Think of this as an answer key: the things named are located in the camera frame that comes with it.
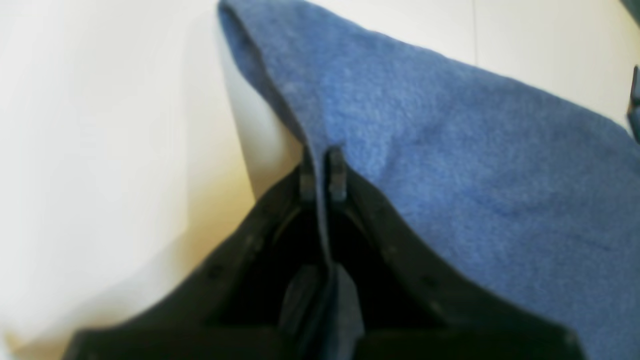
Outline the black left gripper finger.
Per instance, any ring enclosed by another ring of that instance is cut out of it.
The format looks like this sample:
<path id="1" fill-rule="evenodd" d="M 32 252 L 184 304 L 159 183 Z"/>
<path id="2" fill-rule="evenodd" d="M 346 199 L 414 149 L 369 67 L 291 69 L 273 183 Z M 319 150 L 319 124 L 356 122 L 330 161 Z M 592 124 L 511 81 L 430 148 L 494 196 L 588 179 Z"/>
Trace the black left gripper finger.
<path id="1" fill-rule="evenodd" d="M 107 328 L 75 333 L 64 360 L 301 360 L 313 331 L 304 316 L 279 323 L 300 269 L 318 275 L 313 162 L 277 182 L 176 289 L 141 314 Z"/>

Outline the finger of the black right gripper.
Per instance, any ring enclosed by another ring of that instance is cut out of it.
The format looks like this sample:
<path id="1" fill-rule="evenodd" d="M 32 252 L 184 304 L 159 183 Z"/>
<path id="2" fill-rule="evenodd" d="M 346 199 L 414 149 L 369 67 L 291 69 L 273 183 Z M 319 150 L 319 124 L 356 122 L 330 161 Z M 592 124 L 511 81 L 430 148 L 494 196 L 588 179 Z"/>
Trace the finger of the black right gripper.
<path id="1" fill-rule="evenodd" d="M 338 148 L 326 154 L 333 259 L 352 278 L 364 333 L 355 360 L 583 360 L 578 338 L 476 285 L 406 224 Z"/>

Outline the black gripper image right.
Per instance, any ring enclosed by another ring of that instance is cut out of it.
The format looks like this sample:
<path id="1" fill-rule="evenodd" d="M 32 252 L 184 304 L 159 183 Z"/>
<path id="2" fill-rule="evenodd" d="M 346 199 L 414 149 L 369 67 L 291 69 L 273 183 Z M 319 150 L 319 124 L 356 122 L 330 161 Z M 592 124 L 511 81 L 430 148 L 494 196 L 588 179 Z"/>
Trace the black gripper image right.
<path id="1" fill-rule="evenodd" d="M 638 65 L 634 66 L 631 78 L 627 122 L 634 140 L 636 143 L 640 143 L 640 69 Z"/>

